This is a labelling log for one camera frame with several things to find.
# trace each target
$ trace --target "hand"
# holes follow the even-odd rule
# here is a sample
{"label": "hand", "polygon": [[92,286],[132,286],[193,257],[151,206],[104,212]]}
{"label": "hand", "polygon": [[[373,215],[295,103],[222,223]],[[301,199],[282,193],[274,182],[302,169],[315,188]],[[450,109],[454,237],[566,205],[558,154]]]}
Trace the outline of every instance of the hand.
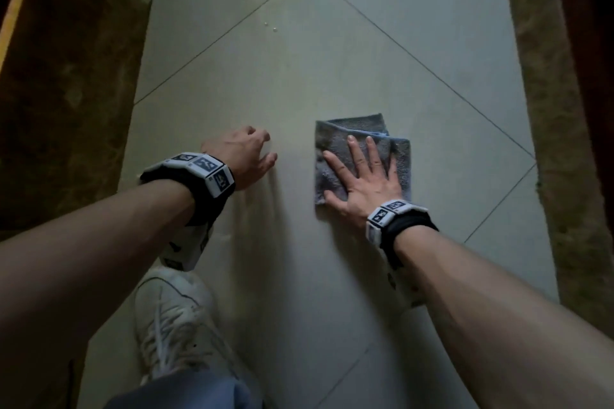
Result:
{"label": "hand", "polygon": [[403,199],[403,192],[397,176],[397,160],[394,156],[390,157],[389,177],[387,178],[378,148],[371,136],[366,139],[371,168],[369,168],[356,138],[349,136],[348,145],[352,152],[358,178],[332,152],[324,151],[326,162],[348,189],[348,201],[342,201],[332,191],[324,191],[324,197],[327,205],[340,211],[358,228],[364,229],[366,218],[377,207],[390,199]]}
{"label": "hand", "polygon": [[203,142],[200,151],[228,165],[237,190],[241,190],[258,181],[275,165],[275,152],[260,158],[262,145],[270,140],[271,136],[266,130],[245,126],[218,139]]}

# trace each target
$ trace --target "finger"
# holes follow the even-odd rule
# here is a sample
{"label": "finger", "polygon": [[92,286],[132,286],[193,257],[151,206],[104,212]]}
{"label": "finger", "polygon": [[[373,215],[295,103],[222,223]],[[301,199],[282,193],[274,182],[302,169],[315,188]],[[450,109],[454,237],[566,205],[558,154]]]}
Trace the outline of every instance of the finger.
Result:
{"label": "finger", "polygon": [[258,162],[258,179],[262,178],[266,172],[272,169],[277,161],[277,152],[269,152]]}
{"label": "finger", "polygon": [[242,131],[250,135],[256,131],[256,128],[254,128],[253,126],[247,125],[247,126],[243,126],[242,128],[240,128],[239,131]]}
{"label": "finger", "polygon": [[354,159],[354,166],[356,167],[356,171],[358,172],[359,178],[364,178],[371,174],[371,170],[369,169],[369,164],[366,162],[366,158],[362,149],[360,149],[360,145],[356,138],[352,135],[348,136],[348,145],[349,150],[352,153],[352,158]]}
{"label": "finger", "polygon": [[377,176],[386,176],[384,166],[380,158],[380,151],[375,145],[375,141],[371,136],[366,139],[366,149],[369,151],[369,162],[371,163],[371,171]]}
{"label": "finger", "polygon": [[388,180],[398,184],[397,157],[395,154],[390,156],[390,168],[388,169]]}
{"label": "finger", "polygon": [[256,130],[254,130],[253,136],[261,144],[271,140],[271,135],[264,128],[258,128]]}
{"label": "finger", "polygon": [[337,209],[343,215],[348,213],[348,203],[342,201],[332,191],[324,191],[324,200],[326,205],[331,206],[333,209]]}
{"label": "finger", "polygon": [[348,170],[348,167],[343,165],[343,162],[339,160],[339,157],[335,156],[329,150],[325,150],[322,155],[326,159],[327,164],[333,169],[339,180],[345,185],[346,188],[352,188],[356,177]]}

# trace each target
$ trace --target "forearm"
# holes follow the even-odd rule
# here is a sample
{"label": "forearm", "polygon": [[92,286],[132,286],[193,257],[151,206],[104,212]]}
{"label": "forearm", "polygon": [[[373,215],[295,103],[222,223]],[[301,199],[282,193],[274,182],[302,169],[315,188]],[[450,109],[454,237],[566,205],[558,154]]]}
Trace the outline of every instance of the forearm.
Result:
{"label": "forearm", "polygon": [[612,405],[606,336],[434,230],[405,230],[395,250],[416,270],[437,332],[481,406]]}
{"label": "forearm", "polygon": [[64,366],[193,210],[187,188],[154,181],[0,244],[3,385]]}

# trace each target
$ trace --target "towel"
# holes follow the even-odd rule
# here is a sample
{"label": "towel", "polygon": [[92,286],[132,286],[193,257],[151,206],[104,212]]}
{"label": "towel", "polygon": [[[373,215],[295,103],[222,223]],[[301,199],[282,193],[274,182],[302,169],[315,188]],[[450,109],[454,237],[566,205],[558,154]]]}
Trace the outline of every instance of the towel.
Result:
{"label": "towel", "polygon": [[403,197],[411,200],[410,194],[410,142],[403,138],[393,138],[388,134],[381,113],[366,117],[341,118],[316,121],[316,204],[324,204],[324,191],[331,190],[341,200],[348,200],[342,182],[328,166],[322,152],[329,150],[357,176],[352,154],[349,152],[348,135],[356,137],[360,149],[368,159],[365,139],[371,136],[380,152],[386,172],[390,165],[390,155],[397,157],[397,174]]}

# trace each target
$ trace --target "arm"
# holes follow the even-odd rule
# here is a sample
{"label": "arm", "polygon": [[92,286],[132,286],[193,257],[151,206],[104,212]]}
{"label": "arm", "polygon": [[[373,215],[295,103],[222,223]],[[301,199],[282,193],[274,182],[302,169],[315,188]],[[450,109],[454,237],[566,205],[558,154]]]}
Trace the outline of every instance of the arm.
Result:
{"label": "arm", "polygon": [[[347,202],[326,199],[364,229],[375,208],[402,193],[394,159],[388,180],[372,140],[371,169],[357,142],[349,146],[359,178],[326,153],[349,193]],[[480,406],[614,405],[614,343],[606,336],[431,228],[406,229],[394,247],[416,271],[441,341]]]}
{"label": "arm", "polygon": [[[259,157],[268,139],[246,127],[202,151],[230,167],[239,190],[274,165],[276,154]],[[24,404],[81,351],[193,211],[185,186],[152,181],[1,243],[0,400]]]}

